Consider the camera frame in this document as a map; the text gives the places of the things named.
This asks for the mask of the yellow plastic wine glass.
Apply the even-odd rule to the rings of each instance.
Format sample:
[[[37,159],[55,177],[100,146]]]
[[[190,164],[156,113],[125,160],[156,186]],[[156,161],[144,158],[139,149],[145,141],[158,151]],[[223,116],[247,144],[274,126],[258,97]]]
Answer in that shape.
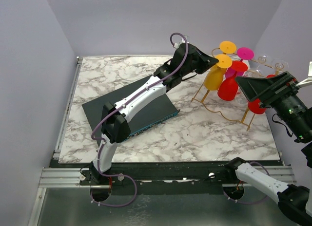
[[[226,70],[232,65],[231,58],[226,54],[218,54],[215,58],[219,60],[219,62],[211,68],[204,80],[204,86],[209,91],[219,89]]]

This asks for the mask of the red plastic wine glass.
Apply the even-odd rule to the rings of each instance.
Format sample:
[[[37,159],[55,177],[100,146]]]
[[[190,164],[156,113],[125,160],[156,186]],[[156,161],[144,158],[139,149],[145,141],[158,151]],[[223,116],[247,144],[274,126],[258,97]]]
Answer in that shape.
[[[238,84],[235,81],[237,76],[243,76],[248,66],[242,61],[233,61],[231,67],[225,73],[225,80],[221,83],[217,95],[225,101],[234,100],[238,91]]]

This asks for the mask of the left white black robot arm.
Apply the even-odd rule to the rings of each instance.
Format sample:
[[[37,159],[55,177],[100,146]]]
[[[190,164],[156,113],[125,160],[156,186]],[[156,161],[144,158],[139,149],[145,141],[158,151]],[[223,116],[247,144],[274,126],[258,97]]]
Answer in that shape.
[[[117,146],[130,135],[129,122],[138,112],[179,85],[184,76],[190,73],[201,75],[218,63],[217,58],[183,43],[175,50],[173,57],[158,67],[137,90],[114,104],[105,103],[102,119],[91,133],[93,140],[100,141],[97,156],[92,161],[92,180],[98,185],[107,181],[107,171],[112,166]]]

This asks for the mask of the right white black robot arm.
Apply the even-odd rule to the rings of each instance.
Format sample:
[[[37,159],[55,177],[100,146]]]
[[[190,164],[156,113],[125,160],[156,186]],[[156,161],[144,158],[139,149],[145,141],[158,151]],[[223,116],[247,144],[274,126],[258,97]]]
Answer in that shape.
[[[298,82],[289,72],[269,78],[235,78],[249,102],[260,100],[260,107],[273,108],[295,135],[296,143],[304,143],[301,150],[312,166],[312,110],[297,97],[300,87],[307,80]],[[225,166],[225,179],[230,183],[238,180],[248,183],[274,200],[280,211],[300,226],[312,224],[312,190],[304,186],[287,184],[274,179],[237,157]]]

